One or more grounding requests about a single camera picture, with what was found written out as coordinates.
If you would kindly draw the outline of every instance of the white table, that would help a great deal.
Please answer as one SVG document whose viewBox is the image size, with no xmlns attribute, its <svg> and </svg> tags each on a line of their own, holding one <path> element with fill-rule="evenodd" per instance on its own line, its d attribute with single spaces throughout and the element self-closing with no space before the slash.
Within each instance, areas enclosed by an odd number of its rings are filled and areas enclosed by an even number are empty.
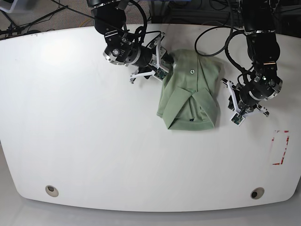
<svg viewBox="0 0 301 226">
<path fill-rule="evenodd" d="M 162 45 L 170 52 L 193 49 L 208 27 L 148 28 L 166 32 Z M 198 47 L 213 53 L 228 34 L 228 29 L 213 30 Z M 156 116 L 160 81 L 139 78 L 130 84 L 135 68 L 106 62 L 104 38 L 93 27 L 1 41 L 0 140 L 18 192 L 43 202 L 156 212 L 289 199 L 301 175 L 301 40 L 281 35 L 277 40 L 283 89 L 262 103 L 270 117 L 258 114 L 237 127 L 229 121 L 229 93 L 220 85 L 217 127 L 200 132 L 167 130 Z M 245 37 L 232 40 L 230 53 L 243 67 L 251 65 Z M 239 71 L 223 53 L 216 59 L 223 63 L 221 77 L 235 81 Z M 285 148 L 283 164 L 273 165 L 281 162 Z M 59 196 L 49 196 L 47 185 Z M 258 187 L 265 193 L 253 200 Z"/>
</svg>

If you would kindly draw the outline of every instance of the cable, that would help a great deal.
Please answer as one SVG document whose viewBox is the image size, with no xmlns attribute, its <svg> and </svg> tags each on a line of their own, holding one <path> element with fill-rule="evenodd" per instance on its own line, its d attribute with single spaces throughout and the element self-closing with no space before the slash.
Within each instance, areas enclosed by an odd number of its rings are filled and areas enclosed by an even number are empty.
<svg viewBox="0 0 301 226">
<path fill-rule="evenodd" d="M 274 14 L 272 14 L 272 16 L 273 16 L 278 22 L 280 22 L 279 18 L 276 17 Z"/>
<path fill-rule="evenodd" d="M 148 47 L 157 37 L 159 37 L 160 34 L 158 34 L 155 38 L 153 38 L 149 43 L 147 43 L 147 45 L 145 47 Z"/>
<path fill-rule="evenodd" d="M 249 99 L 247 99 L 246 105 L 245 105 L 244 108 L 239 112 L 239 114 L 240 114 L 241 116 L 243 116 L 242 114 L 243 114 L 244 111 L 246 110 L 246 107 L 248 106 L 248 104 L 249 104 Z"/>
<path fill-rule="evenodd" d="M 221 0 L 212 0 L 212 1 L 218 2 L 218 3 L 220 3 L 220 4 L 224 5 L 224 6 L 227 6 L 227 7 L 229 6 L 228 3 L 226 2 L 226 0 L 225 0 L 225 1 L 221 1 Z M 233 7 L 233 8 L 237 8 L 238 5 L 233 6 L 234 4 L 238 4 L 237 1 L 231 2 L 232 7 Z"/>
<path fill-rule="evenodd" d="M 218 11 L 223 10 L 223 9 L 225 9 L 225 8 L 227 7 L 226 5 L 224 5 L 224 8 L 214 8 L 213 5 L 212 5 L 211 0 L 209 0 L 209 5 L 210 5 L 211 8 L 213 8 L 213 9 L 215 9 L 215 10 L 218 10 Z"/>
<path fill-rule="evenodd" d="M 232 36 L 232 37 L 229 36 L 229 37 L 227 38 L 226 42 L 228 42 L 228 44 L 229 44 L 229 42 L 231 41 L 231 39 L 232 39 L 234 36 L 239 35 L 239 34 L 244 34 L 244 35 L 246 36 L 246 34 L 243 32 L 243 30 L 238 30 L 238 29 L 237 29 L 237 30 L 233 33 L 233 36 Z M 232 57 L 230 56 L 228 47 L 229 47 L 229 45 L 228 45 L 228 46 L 226 47 L 226 49 L 225 49 L 225 54 L 226 54 L 227 59 L 230 61 L 231 64 L 233 64 L 233 66 L 235 66 L 239 71 L 241 71 L 241 73 L 244 73 L 244 72 L 246 71 L 245 68 L 241 67 L 238 63 L 236 63 L 236 62 L 232 59 Z"/>
<path fill-rule="evenodd" d="M 284 13 L 284 12 L 289 12 L 289 11 L 294 11 L 297 9 L 301 9 L 301 8 L 293 8 L 293 9 L 289 9 L 289 10 L 285 10 L 285 11 L 279 11 L 279 12 L 275 12 L 275 13 Z"/>
<path fill-rule="evenodd" d="M 36 24 L 40 24 L 40 23 L 43 23 L 43 22 L 46 22 L 46 21 L 49 21 L 49 20 L 51 20 L 51 18 L 53 17 L 53 15 L 51 15 L 49 19 L 37 22 L 35 24 L 32 24 L 31 26 L 36 25 Z M 22 26 L 25 26 L 25 25 L 28 25 L 28 24 L 30 24 L 30 23 L 26 23 L 26 24 L 20 25 L 19 27 L 22 27 Z"/>
<path fill-rule="evenodd" d="M 79 27 L 82 27 L 85 23 L 87 23 L 87 22 L 90 21 L 90 20 L 92 20 L 92 19 L 91 19 L 91 18 L 88 18 L 87 20 L 85 20 L 84 22 L 82 22 L 82 23 L 80 24 Z"/>
<path fill-rule="evenodd" d="M 80 14 L 80 15 L 82 15 L 82 16 L 86 16 L 86 17 L 91 18 L 91 19 L 94 19 L 94 20 L 96 19 L 96 20 L 100 21 L 101 23 L 103 23 L 104 25 L 109 26 L 109 27 L 112 27 L 112 28 L 116 29 L 117 31 L 123 32 L 123 33 L 125 33 L 125 34 L 129 34 L 129 35 L 132 35 L 132 36 L 138 36 L 138 37 L 141 37 L 141 36 L 143 36 L 143 35 L 149 34 L 149 32 L 142 32 L 142 33 L 139 33 L 139 34 L 130 33 L 130 32 L 128 32 L 128 31 L 124 31 L 124 30 L 122 30 L 122 29 L 120 29 L 120 28 L 117 28 L 117 27 L 113 26 L 113 25 L 111 25 L 111 24 L 105 22 L 105 21 L 102 20 L 102 19 L 99 19 L 99 18 L 97 18 L 97 17 L 93 17 L 93 16 L 90 16 L 90 15 L 88 15 L 88 14 L 85 14 L 85 13 L 79 12 L 79 11 L 77 11 L 77 10 L 74 10 L 74 9 L 72 9 L 72 8 L 70 8 L 70 7 L 68 7 L 68 6 L 65 6 L 65 5 L 59 3 L 59 2 L 57 2 L 57 1 L 55 1 L 55 0 L 50 0 L 50 1 L 54 2 L 55 4 L 58 4 L 59 6 L 61 6 L 61 7 L 63 7 L 63 8 L 66 8 L 66 9 L 68 9 L 68 10 L 74 12 L 74 13 L 78 13 L 78 14 Z M 131 2 L 132 4 L 134 4 L 134 5 L 138 8 L 138 10 L 139 10 L 140 13 L 142 14 L 142 16 L 143 16 L 143 14 L 145 15 L 145 12 L 143 11 L 143 9 L 141 8 L 141 6 L 140 6 L 137 2 L 135 2 L 134 0 L 130 0 L 130 2 Z"/>
<path fill-rule="evenodd" d="M 240 86 L 242 86 L 242 84 L 240 83 L 239 78 L 240 78 L 241 76 L 244 76 L 245 74 L 248 74 L 253 68 L 254 68 L 254 65 L 252 65 L 252 67 L 250 67 L 249 70 L 243 72 L 242 74 L 240 74 L 240 75 L 237 77 L 237 81 L 238 81 L 238 83 L 240 84 Z"/>
<path fill-rule="evenodd" d="M 30 29 L 32 26 L 33 26 L 33 25 L 30 25 L 30 26 L 29 26 L 29 28 L 27 29 L 27 32 L 26 32 L 26 33 L 28 33 L 29 29 Z"/>
<path fill-rule="evenodd" d="M 201 4 L 197 7 L 197 9 L 200 9 L 202 7 L 203 0 L 201 0 Z"/>
<path fill-rule="evenodd" d="M 225 25 L 227 24 L 227 22 L 229 21 L 229 19 L 230 19 L 230 13 L 228 14 L 228 17 L 227 17 L 227 19 L 226 19 L 226 22 L 223 23 L 223 26 L 225 26 Z"/>
<path fill-rule="evenodd" d="M 139 2 L 140 2 L 140 1 L 137 1 L 137 3 L 139 3 Z M 131 4 L 131 5 L 130 5 L 130 3 L 128 3 L 128 6 L 133 6 L 133 5 L 134 5 L 134 4 Z"/>
<path fill-rule="evenodd" d="M 191 21 L 189 21 L 189 20 L 185 20 L 185 19 L 183 19 L 183 18 L 176 18 L 176 19 L 174 19 L 174 20 L 182 20 L 182 21 L 186 22 L 187 24 L 200 25 L 200 23 L 194 23 L 194 22 L 191 22 Z"/>
<path fill-rule="evenodd" d="M 215 23 L 218 23 L 218 24 L 220 24 L 220 25 L 224 26 L 224 24 L 223 24 L 223 23 L 221 23 L 221 22 L 219 22 L 219 21 L 217 21 L 217 20 L 210 20 L 210 21 L 206 21 L 206 22 L 202 23 L 202 25 L 206 25 L 207 23 L 211 23 L 211 22 L 215 22 Z"/>
<path fill-rule="evenodd" d="M 237 17 L 238 17 L 238 27 L 240 27 L 240 18 L 239 18 L 239 12 L 238 11 L 236 11 L 237 12 Z"/>
<path fill-rule="evenodd" d="M 149 18 L 147 18 L 147 22 L 149 22 L 149 21 L 151 21 L 151 11 L 149 10 L 149 14 L 150 14 L 150 16 L 149 16 Z"/>
<path fill-rule="evenodd" d="M 169 5 L 171 5 L 172 8 L 178 8 L 178 9 L 184 8 L 188 4 L 189 4 L 189 1 L 184 2 L 184 4 L 179 4 L 176 1 L 170 1 L 169 2 Z"/>
<path fill-rule="evenodd" d="M 227 2 L 228 2 L 228 5 L 229 5 L 229 7 L 230 7 L 230 17 L 231 17 L 231 29 L 230 29 L 230 35 L 229 35 L 229 37 L 232 37 L 232 35 L 233 35 L 233 29 L 234 29 L 233 11 L 232 11 L 232 8 L 231 8 L 230 0 L 227 0 Z M 209 28 L 209 29 L 207 29 L 206 31 L 204 31 L 203 33 L 201 33 L 201 34 L 198 36 L 198 38 L 196 39 L 196 41 L 195 41 L 195 43 L 194 43 L 194 50 L 195 50 L 195 52 L 196 52 L 197 54 L 199 54 L 200 56 L 203 56 L 203 57 L 213 57 L 213 56 L 216 56 L 217 54 L 220 54 L 221 52 L 223 52 L 223 51 L 227 48 L 227 46 L 229 45 L 230 39 L 229 39 L 229 40 L 227 39 L 225 45 L 224 45 L 219 51 L 217 51 L 216 53 L 213 53 L 213 54 L 204 55 L 204 54 L 201 54 L 201 53 L 198 51 L 198 49 L 197 49 L 197 43 L 198 43 L 198 40 L 200 39 L 200 37 L 202 37 L 202 36 L 203 36 L 205 33 L 207 33 L 208 31 L 211 31 L 211 30 L 213 30 L 213 29 L 215 29 L 215 28 L 219 28 L 219 27 L 222 27 L 222 26 Z"/>
</svg>

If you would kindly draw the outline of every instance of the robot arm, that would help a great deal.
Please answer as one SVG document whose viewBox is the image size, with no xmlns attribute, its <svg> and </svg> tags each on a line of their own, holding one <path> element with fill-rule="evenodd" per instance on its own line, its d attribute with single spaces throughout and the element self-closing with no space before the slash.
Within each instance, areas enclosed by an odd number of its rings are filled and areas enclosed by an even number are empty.
<svg viewBox="0 0 301 226">
<path fill-rule="evenodd" d="M 128 3 L 134 4 L 143 16 L 143 26 L 136 29 L 134 34 L 127 32 L 126 15 L 124 10 Z M 107 43 L 103 55 L 115 65 L 134 65 L 137 71 L 131 75 L 130 82 L 136 77 L 154 76 L 163 79 L 168 73 L 161 61 L 171 60 L 160 41 L 164 33 L 159 34 L 148 46 L 143 46 L 147 28 L 147 18 L 141 6 L 133 0 L 87 0 L 93 8 L 92 15 L 100 20 L 94 20 L 96 30 L 104 35 Z"/>
<path fill-rule="evenodd" d="M 254 70 L 246 71 L 231 57 L 228 48 L 226 56 L 242 73 L 244 84 L 234 86 L 228 83 L 231 91 L 229 108 L 235 111 L 231 120 L 239 125 L 246 116 L 255 112 L 269 115 L 267 109 L 259 102 L 275 97 L 281 90 L 282 80 L 277 76 L 276 61 L 280 48 L 276 41 L 275 26 L 268 0 L 240 0 L 240 13 L 243 18 L 248 55 L 253 62 Z"/>
</svg>

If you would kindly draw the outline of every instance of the round hole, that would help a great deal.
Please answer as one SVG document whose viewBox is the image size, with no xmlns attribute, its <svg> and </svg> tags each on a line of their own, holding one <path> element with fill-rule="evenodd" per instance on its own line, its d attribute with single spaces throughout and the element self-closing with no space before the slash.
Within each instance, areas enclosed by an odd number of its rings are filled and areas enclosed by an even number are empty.
<svg viewBox="0 0 301 226">
<path fill-rule="evenodd" d="M 254 198 L 256 198 L 256 196 L 257 196 L 257 192 L 252 192 L 252 198 L 254 199 Z"/>
<path fill-rule="evenodd" d="M 46 190 L 46 193 L 48 195 L 52 196 L 52 197 L 57 197 L 58 196 L 58 190 L 55 187 L 51 186 L 51 185 L 47 185 L 45 187 L 45 190 Z"/>
<path fill-rule="evenodd" d="M 51 191 L 51 192 L 54 192 L 54 190 L 55 190 L 52 186 L 48 186 L 47 188 L 48 188 L 48 190 Z"/>
<path fill-rule="evenodd" d="M 260 199 L 264 194 L 264 189 L 262 187 L 258 187 L 251 192 L 252 199 Z"/>
</svg>

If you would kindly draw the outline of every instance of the green shirt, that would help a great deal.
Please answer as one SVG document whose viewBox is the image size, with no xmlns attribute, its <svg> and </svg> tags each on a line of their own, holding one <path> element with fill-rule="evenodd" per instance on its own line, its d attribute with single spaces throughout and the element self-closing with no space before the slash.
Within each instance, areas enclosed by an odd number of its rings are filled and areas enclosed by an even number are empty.
<svg viewBox="0 0 301 226">
<path fill-rule="evenodd" d="M 171 55 L 174 67 L 163 79 L 157 115 L 168 129 L 214 128 L 218 110 L 212 95 L 220 67 L 193 50 L 180 49 Z"/>
</svg>

